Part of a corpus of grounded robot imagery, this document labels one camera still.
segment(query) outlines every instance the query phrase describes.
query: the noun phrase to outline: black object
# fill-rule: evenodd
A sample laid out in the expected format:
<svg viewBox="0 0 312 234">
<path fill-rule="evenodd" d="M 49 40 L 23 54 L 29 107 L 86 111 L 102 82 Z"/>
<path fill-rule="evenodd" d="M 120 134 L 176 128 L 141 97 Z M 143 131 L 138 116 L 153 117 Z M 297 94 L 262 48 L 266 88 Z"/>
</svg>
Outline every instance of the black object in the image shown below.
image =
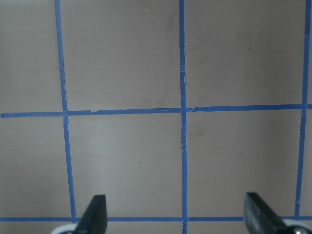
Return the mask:
<svg viewBox="0 0 312 234">
<path fill-rule="evenodd" d="M 107 227 L 105 195 L 93 196 L 81 220 L 73 232 L 62 234 L 104 234 Z"/>
<path fill-rule="evenodd" d="M 250 234 L 312 234 L 301 225 L 287 226 L 257 193 L 246 193 L 244 220 Z"/>
</svg>

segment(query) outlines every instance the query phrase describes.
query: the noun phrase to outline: blue grid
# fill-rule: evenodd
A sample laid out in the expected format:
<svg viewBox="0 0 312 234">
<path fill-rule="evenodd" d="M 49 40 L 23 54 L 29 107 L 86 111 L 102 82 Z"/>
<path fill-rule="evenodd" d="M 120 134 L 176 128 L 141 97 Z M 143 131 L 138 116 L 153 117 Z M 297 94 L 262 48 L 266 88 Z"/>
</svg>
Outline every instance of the blue grid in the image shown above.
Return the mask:
<svg viewBox="0 0 312 234">
<path fill-rule="evenodd" d="M 127 109 L 127 110 L 99 110 L 92 112 L 90 110 L 69 111 L 66 101 L 65 86 L 65 69 L 63 59 L 63 43 L 60 16 L 60 0 L 55 0 L 55 14 L 58 37 L 58 58 L 59 58 L 59 74 L 61 81 L 62 95 L 62 112 L 23 112 L 23 113 L 2 113 L 0 118 L 15 117 L 63 117 L 64 139 L 66 165 L 69 185 L 69 198 L 71 206 L 71 217 L 0 217 L 0 222 L 77 222 L 75 208 L 75 195 L 73 185 L 73 175 L 70 155 L 69 116 L 88 116 L 88 115 L 124 115 L 124 114 L 154 114 L 154 113 L 181 113 L 181 158 L 182 158 L 182 217 L 109 217 L 110 222 L 182 222 L 182 233 L 187 233 L 188 222 L 212 222 L 212 221 L 243 221 L 243 217 L 188 217 L 187 214 L 187 113 L 192 112 L 226 112 L 226 111 L 259 111 L 259 110 L 301 110 L 300 138 L 299 138 L 299 154 L 297 168 L 297 184 L 295 212 L 293 216 L 283 218 L 291 218 L 297 220 L 312 220 L 312 216 L 300 216 L 300 197 L 303 172 L 303 157 L 305 146 L 306 131 L 306 112 L 312 109 L 312 104 L 307 103 L 308 96 L 308 71 L 309 71 L 309 51 L 310 51 L 310 22 L 311 22 L 311 0 L 306 0 L 305 12 L 305 34 L 304 34 L 304 64 L 303 64 L 303 86 L 301 104 L 285 104 L 285 105 L 248 105 L 248 106 L 204 106 L 204 107 L 187 107 L 186 104 L 186 86 L 185 86 L 185 33 L 184 33 L 184 2 L 179 0 L 179 44 L 180 44 L 180 92 L 181 92 L 181 108 L 152 108 L 152 109 Z"/>
</svg>

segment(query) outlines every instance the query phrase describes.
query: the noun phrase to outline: vertical blue tape line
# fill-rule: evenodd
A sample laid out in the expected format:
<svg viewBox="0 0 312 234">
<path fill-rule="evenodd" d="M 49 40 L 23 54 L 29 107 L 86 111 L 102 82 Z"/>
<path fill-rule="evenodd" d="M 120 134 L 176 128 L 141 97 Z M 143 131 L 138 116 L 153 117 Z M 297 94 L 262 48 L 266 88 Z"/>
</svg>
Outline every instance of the vertical blue tape line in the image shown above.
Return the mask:
<svg viewBox="0 0 312 234">
<path fill-rule="evenodd" d="M 181 154 L 182 154 L 182 234 L 187 233 L 187 150 L 186 150 L 186 87 L 185 87 L 185 32 L 184 0 L 179 0 L 179 45 L 180 45 L 180 89 L 181 89 Z"/>
<path fill-rule="evenodd" d="M 76 218 L 76 207 L 75 207 L 73 172 L 72 172 L 72 162 L 71 162 L 70 144 L 69 144 L 68 109 L 67 109 L 66 88 L 65 88 L 64 53 L 63 53 L 62 26 L 61 26 L 60 2 L 59 2 L 59 0 L 55 0 L 55 17 L 56 17 L 57 37 L 58 37 L 59 75 L 60 75 L 60 84 L 61 84 L 62 105 L 63 105 L 63 112 L 64 112 L 63 126 L 64 126 L 64 140 L 65 140 L 65 155 L 66 155 L 66 166 L 67 166 L 67 177 L 68 177 L 68 189 L 69 189 L 71 215 L 72 215 L 72 219 L 74 221 Z"/>
<path fill-rule="evenodd" d="M 303 83 L 302 83 L 302 105 L 304 106 L 307 105 L 307 99 L 308 99 L 311 0 L 306 0 L 306 13 L 305 14 L 306 15 L 305 15 Z M 304 145 L 305 145 L 305 133 L 306 133 L 306 113 L 307 113 L 307 108 L 303 108 L 301 110 L 297 186 L 296 186 L 296 200 L 295 200 L 296 203 L 295 203 L 295 211 L 294 211 L 295 219 L 299 219 L 299 214 L 300 214 L 303 157 L 304 157 Z"/>
</svg>

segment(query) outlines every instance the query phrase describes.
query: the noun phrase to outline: gray surface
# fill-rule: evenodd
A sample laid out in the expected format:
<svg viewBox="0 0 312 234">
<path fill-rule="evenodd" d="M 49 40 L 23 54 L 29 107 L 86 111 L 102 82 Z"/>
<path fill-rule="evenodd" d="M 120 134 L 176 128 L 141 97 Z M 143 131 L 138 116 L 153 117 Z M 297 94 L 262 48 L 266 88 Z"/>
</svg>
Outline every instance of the gray surface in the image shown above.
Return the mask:
<svg viewBox="0 0 312 234">
<path fill-rule="evenodd" d="M 71 110 L 180 106 L 178 1 L 61 3 Z"/>
<path fill-rule="evenodd" d="M 0 132 L 0 217 L 70 216 L 62 117 L 0 119 Z"/>
<path fill-rule="evenodd" d="M 181 234 L 180 222 L 109 222 L 105 234 Z"/>
<path fill-rule="evenodd" d="M 300 215 L 312 215 L 312 111 L 307 111 Z"/>
<path fill-rule="evenodd" d="M 301 103 L 305 1 L 186 1 L 188 106 Z"/>
<path fill-rule="evenodd" d="M 0 222 L 1 234 L 50 234 L 66 222 Z"/>
<path fill-rule="evenodd" d="M 245 191 L 294 214 L 299 110 L 187 117 L 189 216 L 243 216 Z"/>
<path fill-rule="evenodd" d="M 54 0 L 1 0 L 0 22 L 0 113 L 61 111 Z"/>
<path fill-rule="evenodd" d="M 243 222 L 189 222 L 188 234 L 248 234 Z"/>
<path fill-rule="evenodd" d="M 110 217 L 181 216 L 180 114 L 70 117 L 78 216 L 106 194 Z"/>
</svg>

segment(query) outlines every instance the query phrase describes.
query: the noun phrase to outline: floor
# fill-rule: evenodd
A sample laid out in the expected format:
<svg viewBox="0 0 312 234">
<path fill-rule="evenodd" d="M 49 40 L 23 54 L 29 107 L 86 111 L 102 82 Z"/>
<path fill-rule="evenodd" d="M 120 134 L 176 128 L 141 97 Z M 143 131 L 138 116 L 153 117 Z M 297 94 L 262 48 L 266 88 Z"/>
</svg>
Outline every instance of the floor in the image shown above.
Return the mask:
<svg viewBox="0 0 312 234">
<path fill-rule="evenodd" d="M 108 234 L 312 226 L 311 0 L 0 0 L 0 233 L 106 194 Z"/>
</svg>

